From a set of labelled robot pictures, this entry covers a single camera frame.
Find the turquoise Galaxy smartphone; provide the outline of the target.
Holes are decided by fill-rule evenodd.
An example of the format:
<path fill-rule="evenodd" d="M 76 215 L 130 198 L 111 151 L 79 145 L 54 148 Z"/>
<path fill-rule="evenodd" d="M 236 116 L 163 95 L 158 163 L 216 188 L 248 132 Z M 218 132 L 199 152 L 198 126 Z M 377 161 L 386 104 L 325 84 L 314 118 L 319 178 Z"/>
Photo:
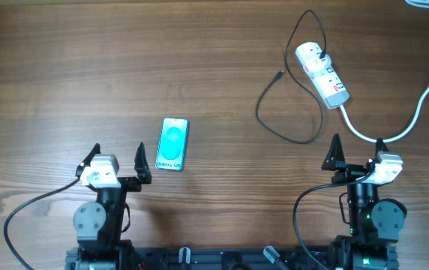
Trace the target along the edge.
<path fill-rule="evenodd" d="M 162 123 L 155 167 L 159 170 L 181 171 L 185 159 L 189 121 L 165 118 Z"/>

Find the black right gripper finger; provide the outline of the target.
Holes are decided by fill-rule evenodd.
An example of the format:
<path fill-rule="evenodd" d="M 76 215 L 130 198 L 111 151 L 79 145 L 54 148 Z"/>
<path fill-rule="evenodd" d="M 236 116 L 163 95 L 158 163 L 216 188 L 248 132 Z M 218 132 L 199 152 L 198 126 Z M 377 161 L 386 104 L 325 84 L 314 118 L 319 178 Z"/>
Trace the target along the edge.
<path fill-rule="evenodd" d="M 378 138 L 375 145 L 375 157 L 378 158 L 380 155 L 385 154 L 386 152 L 389 152 L 386 144 L 383 142 L 382 138 Z"/>
<path fill-rule="evenodd" d="M 323 161 L 321 169 L 326 171 L 338 171 L 345 170 L 346 168 L 347 164 L 341 144 L 341 137 L 336 133 L 332 137 L 330 149 Z"/>

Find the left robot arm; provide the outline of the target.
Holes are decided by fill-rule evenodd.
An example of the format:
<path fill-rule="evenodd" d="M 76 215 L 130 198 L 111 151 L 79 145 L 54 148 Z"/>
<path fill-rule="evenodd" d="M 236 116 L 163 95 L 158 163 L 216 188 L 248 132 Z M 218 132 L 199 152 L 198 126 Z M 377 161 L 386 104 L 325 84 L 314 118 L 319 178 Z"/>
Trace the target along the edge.
<path fill-rule="evenodd" d="M 97 194 L 94 202 L 82 204 L 74 213 L 73 226 L 79 247 L 66 253 L 66 269 L 144 269 L 146 264 L 130 240 L 121 234 L 124 213 L 130 211 L 127 193 L 140 192 L 143 184 L 152 182 L 141 143 L 134 158 L 135 176 L 118 175 L 119 162 L 114 154 L 102 154 L 97 143 L 76 168 L 75 176 Z"/>

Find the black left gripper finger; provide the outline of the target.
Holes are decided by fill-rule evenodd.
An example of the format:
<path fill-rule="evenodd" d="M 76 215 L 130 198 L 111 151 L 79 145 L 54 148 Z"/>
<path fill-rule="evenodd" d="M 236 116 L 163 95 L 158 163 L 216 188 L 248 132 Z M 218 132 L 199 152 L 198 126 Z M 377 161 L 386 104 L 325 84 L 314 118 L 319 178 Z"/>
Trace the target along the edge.
<path fill-rule="evenodd" d="M 146 159 L 146 149 L 143 142 L 141 142 L 136 150 L 134 158 L 134 169 L 136 176 L 142 184 L 152 183 L 152 173 L 149 169 L 148 161 Z"/>
<path fill-rule="evenodd" d="M 101 153 L 101 146 L 99 143 L 95 143 L 89 154 L 82 160 L 82 162 L 76 167 L 75 176 L 80 177 L 86 167 L 90 166 L 93 157 Z"/>

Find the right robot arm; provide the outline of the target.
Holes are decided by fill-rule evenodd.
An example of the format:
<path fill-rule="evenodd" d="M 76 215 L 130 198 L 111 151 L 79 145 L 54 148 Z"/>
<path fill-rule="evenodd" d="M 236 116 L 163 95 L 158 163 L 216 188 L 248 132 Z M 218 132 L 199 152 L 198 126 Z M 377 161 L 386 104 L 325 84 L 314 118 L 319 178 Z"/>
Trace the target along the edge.
<path fill-rule="evenodd" d="M 339 235 L 328 246 L 330 269 L 398 269 L 395 244 L 407 208 L 395 199 L 380 199 L 378 188 L 392 183 L 403 169 L 400 155 L 378 139 L 375 157 L 365 165 L 345 161 L 341 138 L 332 137 L 322 169 L 334 172 L 333 185 L 345 186 L 349 235 Z"/>

